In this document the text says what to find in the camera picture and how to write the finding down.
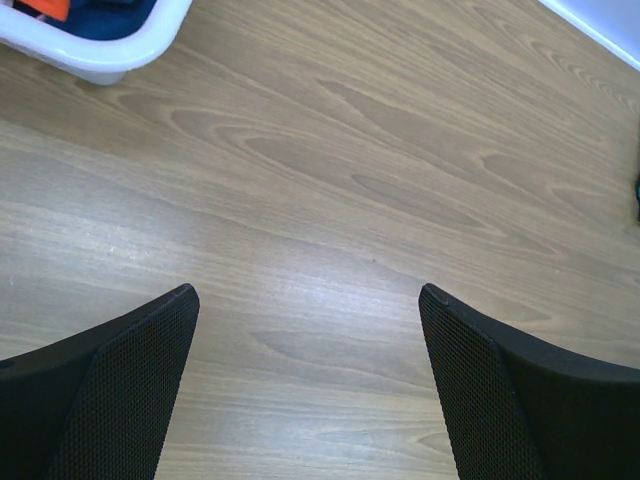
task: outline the orange object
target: orange object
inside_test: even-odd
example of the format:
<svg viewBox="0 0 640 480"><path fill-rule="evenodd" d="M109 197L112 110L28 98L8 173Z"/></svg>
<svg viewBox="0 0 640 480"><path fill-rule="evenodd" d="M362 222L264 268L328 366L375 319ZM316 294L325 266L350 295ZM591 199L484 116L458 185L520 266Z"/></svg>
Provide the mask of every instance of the orange object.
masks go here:
<svg viewBox="0 0 640 480"><path fill-rule="evenodd" d="M47 17L64 22L69 16L71 0L19 0Z"/></svg>

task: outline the white object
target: white object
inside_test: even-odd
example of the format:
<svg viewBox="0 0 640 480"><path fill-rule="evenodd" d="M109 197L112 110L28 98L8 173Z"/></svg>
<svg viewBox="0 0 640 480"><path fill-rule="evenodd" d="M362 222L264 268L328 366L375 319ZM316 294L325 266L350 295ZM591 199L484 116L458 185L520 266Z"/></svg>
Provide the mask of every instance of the white object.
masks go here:
<svg viewBox="0 0 640 480"><path fill-rule="evenodd" d="M109 41L76 37L0 4L0 43L91 83L113 85L169 48L191 1L156 0L140 30Z"/></svg>
<svg viewBox="0 0 640 480"><path fill-rule="evenodd" d="M640 70L640 1L539 1L636 70Z"/></svg>

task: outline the wood grain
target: wood grain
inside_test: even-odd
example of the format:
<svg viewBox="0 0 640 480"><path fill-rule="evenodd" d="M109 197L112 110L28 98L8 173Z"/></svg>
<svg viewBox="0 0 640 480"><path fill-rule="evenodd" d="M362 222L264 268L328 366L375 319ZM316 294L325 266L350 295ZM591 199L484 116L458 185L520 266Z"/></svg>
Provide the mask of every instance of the wood grain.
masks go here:
<svg viewBox="0 0 640 480"><path fill-rule="evenodd" d="M0 356L192 282L159 479L456 478L426 281L640 367L640 75L535 0L196 0L113 88L0 57Z"/></svg>

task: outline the dark blue cloth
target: dark blue cloth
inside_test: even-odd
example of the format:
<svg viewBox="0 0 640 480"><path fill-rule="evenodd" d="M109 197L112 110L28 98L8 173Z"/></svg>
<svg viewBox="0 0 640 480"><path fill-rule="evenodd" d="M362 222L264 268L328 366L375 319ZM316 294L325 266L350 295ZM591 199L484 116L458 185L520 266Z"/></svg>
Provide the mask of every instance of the dark blue cloth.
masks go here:
<svg viewBox="0 0 640 480"><path fill-rule="evenodd" d="M47 23L90 40L117 40L140 29L156 0L72 0L69 18Z"/></svg>

